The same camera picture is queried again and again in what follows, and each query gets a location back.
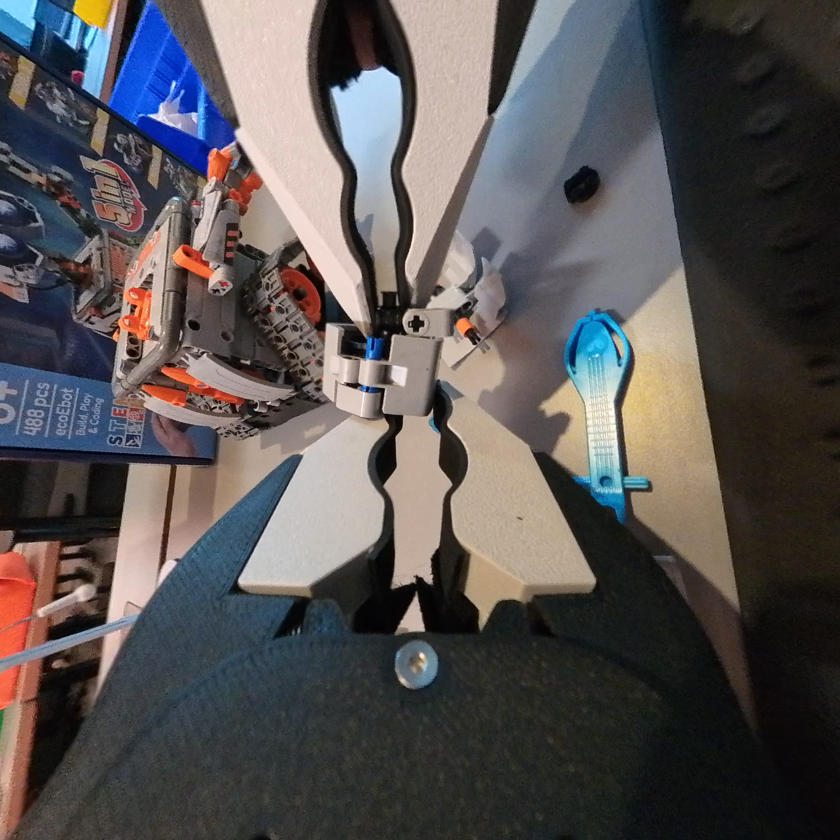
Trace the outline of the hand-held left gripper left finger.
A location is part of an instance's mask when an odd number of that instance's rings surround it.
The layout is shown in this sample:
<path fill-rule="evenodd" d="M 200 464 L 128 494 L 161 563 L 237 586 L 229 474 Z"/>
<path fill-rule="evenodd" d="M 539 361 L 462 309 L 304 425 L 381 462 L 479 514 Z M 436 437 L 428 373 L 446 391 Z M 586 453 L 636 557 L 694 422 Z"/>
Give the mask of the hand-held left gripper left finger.
<path fill-rule="evenodd" d="M 398 417 L 350 415 L 302 454 L 240 575 L 250 594 L 362 605 L 392 588 Z"/>

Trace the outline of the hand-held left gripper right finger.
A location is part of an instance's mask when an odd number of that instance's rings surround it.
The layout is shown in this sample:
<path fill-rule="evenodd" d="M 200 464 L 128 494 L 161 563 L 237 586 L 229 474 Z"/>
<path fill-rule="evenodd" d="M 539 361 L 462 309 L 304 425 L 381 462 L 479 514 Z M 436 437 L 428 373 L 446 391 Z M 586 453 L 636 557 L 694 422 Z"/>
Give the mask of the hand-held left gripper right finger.
<path fill-rule="evenodd" d="M 436 580 L 479 612 L 594 591 L 595 576 L 530 447 L 451 384 L 434 399 L 444 496 Z"/>

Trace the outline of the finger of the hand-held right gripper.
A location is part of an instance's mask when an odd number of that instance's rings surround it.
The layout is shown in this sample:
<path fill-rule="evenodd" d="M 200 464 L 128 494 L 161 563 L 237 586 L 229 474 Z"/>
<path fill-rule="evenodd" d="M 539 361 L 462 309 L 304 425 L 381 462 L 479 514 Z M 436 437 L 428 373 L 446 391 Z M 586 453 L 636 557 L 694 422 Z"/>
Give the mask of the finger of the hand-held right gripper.
<path fill-rule="evenodd" d="M 381 3 L 402 87 L 391 177 L 403 308 L 429 302 L 487 141 L 498 9 L 494 1 Z"/>
<path fill-rule="evenodd" d="M 340 306 L 372 329 L 372 262 L 354 224 L 356 175 L 323 85 L 326 2 L 204 1 L 236 136 Z"/>

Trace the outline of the blue toy wrench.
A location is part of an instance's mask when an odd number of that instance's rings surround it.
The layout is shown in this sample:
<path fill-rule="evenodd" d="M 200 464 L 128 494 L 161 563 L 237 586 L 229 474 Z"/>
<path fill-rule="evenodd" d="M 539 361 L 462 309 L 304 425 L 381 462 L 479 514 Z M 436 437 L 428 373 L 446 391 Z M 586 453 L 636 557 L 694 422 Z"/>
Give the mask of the blue toy wrench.
<path fill-rule="evenodd" d="M 627 472 L 622 405 L 634 368 L 632 345 L 608 312 L 593 310 L 575 323 L 563 362 L 584 408 L 587 472 L 574 480 L 626 524 L 627 494 L 650 490 L 647 477 Z"/>

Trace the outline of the light grey toy block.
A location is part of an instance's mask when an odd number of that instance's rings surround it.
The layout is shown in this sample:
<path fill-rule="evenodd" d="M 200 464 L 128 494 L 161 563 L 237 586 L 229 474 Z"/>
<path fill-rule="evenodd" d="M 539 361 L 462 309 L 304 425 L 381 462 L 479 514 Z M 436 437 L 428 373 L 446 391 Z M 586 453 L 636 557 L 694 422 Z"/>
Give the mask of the light grey toy block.
<path fill-rule="evenodd" d="M 443 342 L 455 313 L 408 309 L 402 332 L 366 339 L 354 325 L 329 323 L 323 338 L 322 392 L 339 410 L 363 419 L 425 416 L 434 403 Z"/>

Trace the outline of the person's right hand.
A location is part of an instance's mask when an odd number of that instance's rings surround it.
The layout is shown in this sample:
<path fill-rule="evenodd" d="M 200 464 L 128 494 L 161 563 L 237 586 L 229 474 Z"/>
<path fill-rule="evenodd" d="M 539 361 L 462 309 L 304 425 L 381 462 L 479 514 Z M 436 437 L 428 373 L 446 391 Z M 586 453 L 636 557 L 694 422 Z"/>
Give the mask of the person's right hand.
<path fill-rule="evenodd" d="M 328 1 L 321 31 L 321 58 L 325 81 L 345 89 L 361 73 L 397 69 L 385 39 L 376 2 Z"/>

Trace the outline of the blue plastic bin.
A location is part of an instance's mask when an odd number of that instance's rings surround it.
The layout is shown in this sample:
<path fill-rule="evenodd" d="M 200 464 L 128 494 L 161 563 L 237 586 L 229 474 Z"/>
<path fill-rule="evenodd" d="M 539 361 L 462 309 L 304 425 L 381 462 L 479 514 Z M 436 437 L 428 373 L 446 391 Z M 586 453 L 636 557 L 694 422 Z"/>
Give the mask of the blue plastic bin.
<path fill-rule="evenodd" d="M 145 2 L 110 107 L 153 142 L 200 172 L 212 149 L 235 139 L 155 2 Z"/>

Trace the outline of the yellow plastic bin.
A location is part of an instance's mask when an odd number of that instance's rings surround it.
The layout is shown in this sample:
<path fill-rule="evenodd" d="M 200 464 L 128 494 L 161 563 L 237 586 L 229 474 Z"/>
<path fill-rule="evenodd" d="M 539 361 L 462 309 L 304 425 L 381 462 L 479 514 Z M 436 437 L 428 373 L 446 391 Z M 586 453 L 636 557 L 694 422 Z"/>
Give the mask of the yellow plastic bin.
<path fill-rule="evenodd" d="M 71 12 L 84 24 L 102 31 L 109 28 L 117 1 L 79 0 L 73 1 Z"/>

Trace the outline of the small grey orange toy part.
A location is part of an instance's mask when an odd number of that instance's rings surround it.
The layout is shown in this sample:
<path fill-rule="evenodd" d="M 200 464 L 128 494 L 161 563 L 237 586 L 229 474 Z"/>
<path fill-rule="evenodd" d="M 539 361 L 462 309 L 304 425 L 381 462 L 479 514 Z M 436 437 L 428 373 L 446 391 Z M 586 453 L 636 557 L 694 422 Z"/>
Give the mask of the small grey orange toy part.
<path fill-rule="evenodd" d="M 507 316 L 507 293 L 502 275 L 487 259 L 477 257 L 473 245 L 458 230 L 448 247 L 430 308 L 447 308 L 470 321 L 480 338 L 474 345 L 456 330 L 444 341 L 442 359 L 456 370 L 476 350 L 489 350 L 488 338 Z"/>

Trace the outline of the grey orange tracked toy robot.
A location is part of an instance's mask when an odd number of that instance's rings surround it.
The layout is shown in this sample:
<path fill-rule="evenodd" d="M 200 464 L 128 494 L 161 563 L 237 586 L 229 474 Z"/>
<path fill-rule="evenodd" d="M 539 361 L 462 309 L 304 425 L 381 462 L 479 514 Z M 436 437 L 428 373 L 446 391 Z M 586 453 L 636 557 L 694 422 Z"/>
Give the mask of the grey orange tracked toy robot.
<path fill-rule="evenodd" d="M 187 433 L 244 439 L 327 403 L 324 285 L 299 239 L 242 241 L 263 182 L 238 143 L 212 149 L 190 203 L 168 201 L 136 246 L 93 226 L 62 269 L 73 318 L 116 343 L 111 387 L 171 455 Z"/>

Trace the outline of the blue robot kit box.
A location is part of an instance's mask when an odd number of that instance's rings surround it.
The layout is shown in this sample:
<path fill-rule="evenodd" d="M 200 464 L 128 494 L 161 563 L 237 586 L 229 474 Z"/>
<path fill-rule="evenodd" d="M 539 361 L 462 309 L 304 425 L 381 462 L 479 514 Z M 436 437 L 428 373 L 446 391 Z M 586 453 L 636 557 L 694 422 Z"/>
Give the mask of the blue robot kit box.
<path fill-rule="evenodd" d="M 130 265 L 198 171 L 2 35 L 3 459 L 209 465 L 214 432 L 119 401 Z"/>

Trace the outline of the white book stand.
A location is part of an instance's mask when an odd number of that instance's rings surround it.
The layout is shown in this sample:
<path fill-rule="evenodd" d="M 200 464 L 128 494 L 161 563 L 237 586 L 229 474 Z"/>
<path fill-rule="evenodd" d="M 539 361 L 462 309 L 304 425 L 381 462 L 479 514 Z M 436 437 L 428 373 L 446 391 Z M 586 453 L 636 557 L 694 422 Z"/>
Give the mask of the white book stand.
<path fill-rule="evenodd" d="M 53 602 L 2 626 L 2 676 L 111 635 L 122 634 L 139 621 L 152 603 L 127 602 L 121 615 L 101 621 L 83 609 L 92 601 L 94 590 L 92 584 L 81 584 Z"/>

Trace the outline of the black perforated mat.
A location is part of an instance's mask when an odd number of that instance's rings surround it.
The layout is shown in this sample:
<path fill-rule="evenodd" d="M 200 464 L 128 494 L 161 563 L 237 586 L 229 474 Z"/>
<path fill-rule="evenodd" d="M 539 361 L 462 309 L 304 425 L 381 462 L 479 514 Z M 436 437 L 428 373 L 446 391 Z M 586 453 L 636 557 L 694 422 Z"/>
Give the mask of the black perforated mat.
<path fill-rule="evenodd" d="M 759 727 L 838 838 L 838 2 L 640 2 Z"/>

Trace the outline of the orange plastic object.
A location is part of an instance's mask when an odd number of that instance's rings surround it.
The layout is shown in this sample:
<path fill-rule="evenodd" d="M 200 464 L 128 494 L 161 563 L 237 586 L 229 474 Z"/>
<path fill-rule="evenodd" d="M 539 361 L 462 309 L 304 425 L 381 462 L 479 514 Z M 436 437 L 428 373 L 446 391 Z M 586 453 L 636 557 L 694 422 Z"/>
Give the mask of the orange plastic object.
<path fill-rule="evenodd" d="M 31 618 L 53 601 L 60 543 L 25 542 L 1 556 L 1 657 L 28 651 L 46 641 L 47 618 Z M 36 697 L 41 661 L 2 666 L 1 709 Z"/>

